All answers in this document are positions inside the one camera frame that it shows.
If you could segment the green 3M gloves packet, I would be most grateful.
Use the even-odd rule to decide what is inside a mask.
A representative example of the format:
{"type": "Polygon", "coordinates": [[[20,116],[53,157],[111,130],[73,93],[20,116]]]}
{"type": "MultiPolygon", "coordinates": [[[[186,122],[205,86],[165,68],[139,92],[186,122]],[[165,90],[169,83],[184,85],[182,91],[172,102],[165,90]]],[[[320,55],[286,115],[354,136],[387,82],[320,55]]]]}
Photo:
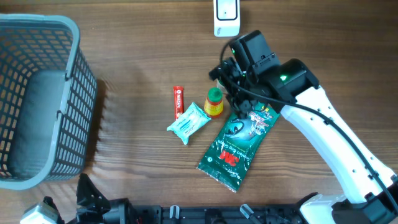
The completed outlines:
{"type": "Polygon", "coordinates": [[[262,103],[244,118],[231,114],[197,169],[237,192],[259,146],[278,118],[279,113],[262,103]]]}

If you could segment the white jar green lid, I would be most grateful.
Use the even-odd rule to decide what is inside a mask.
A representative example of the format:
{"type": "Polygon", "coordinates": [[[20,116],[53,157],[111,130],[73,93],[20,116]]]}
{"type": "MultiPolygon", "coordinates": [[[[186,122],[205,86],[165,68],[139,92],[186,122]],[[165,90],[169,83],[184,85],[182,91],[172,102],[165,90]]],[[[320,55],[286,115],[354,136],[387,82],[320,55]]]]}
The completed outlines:
{"type": "Polygon", "coordinates": [[[224,95],[228,93],[227,89],[223,85],[223,82],[221,82],[220,80],[217,80],[216,87],[220,89],[224,95]]]}

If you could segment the white barcode scanner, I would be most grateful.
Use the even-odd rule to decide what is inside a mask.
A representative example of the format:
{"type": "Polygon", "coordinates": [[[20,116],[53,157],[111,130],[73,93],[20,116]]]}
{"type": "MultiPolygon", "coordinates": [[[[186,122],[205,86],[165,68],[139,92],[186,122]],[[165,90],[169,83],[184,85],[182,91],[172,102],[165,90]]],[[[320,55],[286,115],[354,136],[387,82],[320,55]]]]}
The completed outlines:
{"type": "Polygon", "coordinates": [[[213,13],[215,37],[235,37],[239,34],[240,0],[214,0],[213,13]]]}

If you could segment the red Nescafe stick sachet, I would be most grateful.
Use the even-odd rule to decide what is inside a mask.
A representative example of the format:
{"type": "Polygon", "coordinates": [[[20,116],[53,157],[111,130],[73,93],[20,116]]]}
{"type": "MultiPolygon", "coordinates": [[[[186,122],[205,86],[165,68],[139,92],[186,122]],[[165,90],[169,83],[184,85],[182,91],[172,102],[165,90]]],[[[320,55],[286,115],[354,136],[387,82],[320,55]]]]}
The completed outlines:
{"type": "Polygon", "coordinates": [[[175,119],[184,113],[183,86],[173,86],[175,119]]]}

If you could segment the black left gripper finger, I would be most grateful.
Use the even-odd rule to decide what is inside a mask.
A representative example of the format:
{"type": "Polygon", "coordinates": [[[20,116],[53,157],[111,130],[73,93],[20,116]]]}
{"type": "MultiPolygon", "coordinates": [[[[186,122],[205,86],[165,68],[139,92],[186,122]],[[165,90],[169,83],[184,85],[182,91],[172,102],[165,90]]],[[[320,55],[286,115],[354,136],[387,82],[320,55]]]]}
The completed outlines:
{"type": "Polygon", "coordinates": [[[87,174],[81,173],[76,192],[77,205],[98,214],[111,210],[109,200],[95,187],[87,174]]]}
{"type": "Polygon", "coordinates": [[[57,212],[57,224],[65,224],[65,221],[62,219],[57,206],[54,204],[52,197],[45,196],[43,199],[43,202],[49,205],[51,208],[53,208],[57,212]]]}

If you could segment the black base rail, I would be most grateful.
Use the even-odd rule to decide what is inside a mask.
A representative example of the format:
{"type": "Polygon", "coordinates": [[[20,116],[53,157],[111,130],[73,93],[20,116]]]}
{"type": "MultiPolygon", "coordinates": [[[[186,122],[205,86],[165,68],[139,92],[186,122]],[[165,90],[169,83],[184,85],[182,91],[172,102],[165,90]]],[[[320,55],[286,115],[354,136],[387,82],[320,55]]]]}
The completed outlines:
{"type": "Polygon", "coordinates": [[[250,207],[247,204],[238,207],[132,207],[137,215],[137,223],[130,224],[306,223],[293,204],[265,207],[250,207]]]}

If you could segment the mint green wipes packet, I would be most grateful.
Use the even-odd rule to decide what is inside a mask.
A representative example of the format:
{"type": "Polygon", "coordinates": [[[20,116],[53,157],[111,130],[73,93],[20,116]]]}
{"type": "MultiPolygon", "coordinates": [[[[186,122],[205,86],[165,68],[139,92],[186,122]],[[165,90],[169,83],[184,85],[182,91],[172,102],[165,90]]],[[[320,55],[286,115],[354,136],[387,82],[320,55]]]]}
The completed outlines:
{"type": "Polygon", "coordinates": [[[189,137],[203,127],[211,118],[196,104],[192,103],[187,110],[168,128],[173,131],[183,142],[188,144],[189,137]]]}

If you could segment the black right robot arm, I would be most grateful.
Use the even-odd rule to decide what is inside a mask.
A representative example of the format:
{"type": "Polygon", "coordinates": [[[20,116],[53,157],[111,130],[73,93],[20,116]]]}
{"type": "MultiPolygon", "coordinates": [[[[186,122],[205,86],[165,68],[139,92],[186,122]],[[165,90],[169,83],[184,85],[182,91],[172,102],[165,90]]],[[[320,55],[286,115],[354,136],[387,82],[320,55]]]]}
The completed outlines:
{"type": "Polygon", "coordinates": [[[317,77],[299,59],[281,63],[263,34],[255,30],[226,44],[210,72],[227,91],[240,118],[256,104],[270,105],[293,124],[327,163],[342,195],[313,193],[298,203],[304,223],[389,223],[397,217],[397,175],[355,135],[334,109],[317,77]]]}

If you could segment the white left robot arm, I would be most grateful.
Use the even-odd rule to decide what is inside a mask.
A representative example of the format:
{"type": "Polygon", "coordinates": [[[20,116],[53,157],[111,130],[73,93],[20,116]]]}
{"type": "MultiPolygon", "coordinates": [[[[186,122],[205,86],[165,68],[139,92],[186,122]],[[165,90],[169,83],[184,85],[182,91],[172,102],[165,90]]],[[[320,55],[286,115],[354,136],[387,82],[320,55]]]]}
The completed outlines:
{"type": "MultiPolygon", "coordinates": [[[[58,209],[51,197],[44,197],[43,202],[55,209],[58,209]]],[[[118,224],[137,223],[135,209],[127,198],[108,200],[94,185],[87,174],[80,174],[76,191],[75,218],[65,222],[60,214],[56,223],[67,224],[118,224]]]]}

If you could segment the red sauce bottle green cap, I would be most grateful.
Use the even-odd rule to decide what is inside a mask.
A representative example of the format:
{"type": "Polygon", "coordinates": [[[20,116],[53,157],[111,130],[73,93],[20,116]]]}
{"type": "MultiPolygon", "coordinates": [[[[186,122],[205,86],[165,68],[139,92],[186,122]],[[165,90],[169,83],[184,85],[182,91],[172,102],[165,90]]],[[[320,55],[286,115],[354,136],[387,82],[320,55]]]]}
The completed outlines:
{"type": "Polygon", "coordinates": [[[223,108],[223,92],[219,88],[211,88],[204,104],[205,113],[211,118],[217,118],[222,114],[223,108]]]}

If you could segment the grey plastic shopping basket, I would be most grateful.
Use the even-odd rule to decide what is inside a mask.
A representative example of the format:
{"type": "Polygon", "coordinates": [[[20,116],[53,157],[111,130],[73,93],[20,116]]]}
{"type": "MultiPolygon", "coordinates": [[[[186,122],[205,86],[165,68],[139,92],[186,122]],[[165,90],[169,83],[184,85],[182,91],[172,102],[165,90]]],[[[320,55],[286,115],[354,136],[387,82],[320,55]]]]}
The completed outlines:
{"type": "Polygon", "coordinates": [[[81,173],[98,85],[65,16],[1,15],[1,188],[81,173]]]}

